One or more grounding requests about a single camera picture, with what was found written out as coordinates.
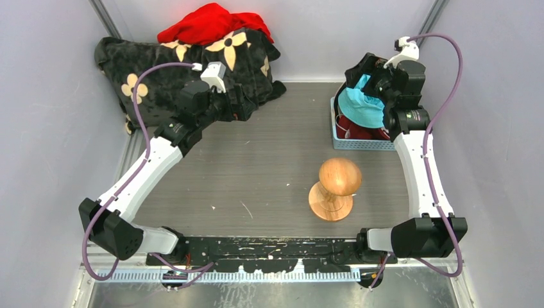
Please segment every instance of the plastic basket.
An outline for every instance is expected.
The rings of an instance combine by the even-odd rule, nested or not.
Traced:
[[[334,98],[330,99],[330,118],[332,124],[332,145],[336,150],[394,151],[395,145],[389,140],[339,139],[334,121]]]

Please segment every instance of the wooden mushroom-shaped object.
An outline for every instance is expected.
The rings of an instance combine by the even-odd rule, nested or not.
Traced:
[[[329,159],[321,165],[319,182],[310,190],[310,208],[327,221],[344,219],[352,211],[352,194],[361,182],[361,170],[354,162],[347,158]]]

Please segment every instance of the red fabric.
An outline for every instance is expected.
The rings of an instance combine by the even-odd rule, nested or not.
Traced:
[[[159,43],[181,40],[187,44],[206,45],[240,28],[260,30],[271,43],[270,31],[256,13],[231,14],[217,3],[209,3],[185,16],[177,24],[157,35]]]
[[[381,128],[366,128],[351,122],[345,116],[338,117],[336,135],[340,139],[366,139],[366,140],[389,140],[389,135]]]

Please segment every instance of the turquoise cloth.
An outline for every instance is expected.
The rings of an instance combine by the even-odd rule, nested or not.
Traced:
[[[361,89],[370,79],[370,75],[362,75],[355,88],[346,87],[338,95],[338,107],[351,122],[367,128],[384,126],[385,105],[379,98],[364,95]]]

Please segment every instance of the black blanket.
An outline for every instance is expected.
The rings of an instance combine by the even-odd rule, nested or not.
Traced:
[[[280,57],[280,52],[266,36],[256,30],[241,28],[224,39],[206,46],[191,46],[175,41],[167,44],[129,42],[105,37],[96,46],[94,59],[113,85],[121,108],[127,115],[127,130],[138,128],[131,101],[134,84],[144,71],[167,62],[201,63],[220,61],[226,66],[223,81],[231,103],[240,103],[242,89],[245,101],[242,120],[247,120],[259,105],[280,97],[285,86],[272,80],[269,63]],[[138,87],[139,110],[146,126],[156,126],[175,116],[180,100],[180,89],[191,81],[199,80],[201,72],[184,67],[166,67],[146,76]],[[238,120],[229,115],[222,121]]]

